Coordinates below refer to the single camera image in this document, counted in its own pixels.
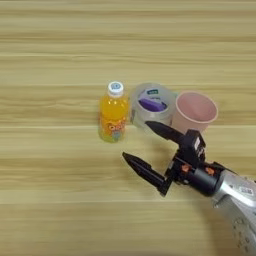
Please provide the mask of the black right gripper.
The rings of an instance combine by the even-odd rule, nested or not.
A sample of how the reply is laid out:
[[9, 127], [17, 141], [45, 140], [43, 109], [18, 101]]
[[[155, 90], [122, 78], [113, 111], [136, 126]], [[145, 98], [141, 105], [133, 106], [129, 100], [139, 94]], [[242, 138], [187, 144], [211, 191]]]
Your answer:
[[[156, 121], [146, 121], [145, 124], [158, 136], [179, 143], [183, 134], [179, 131]], [[217, 162], [205, 162], [205, 155], [183, 152], [178, 149], [171, 164], [165, 172], [165, 178], [154, 171], [144, 160], [123, 152], [127, 164], [144, 180], [149, 182], [165, 196], [173, 182], [189, 185], [205, 196], [212, 196], [225, 167]]]

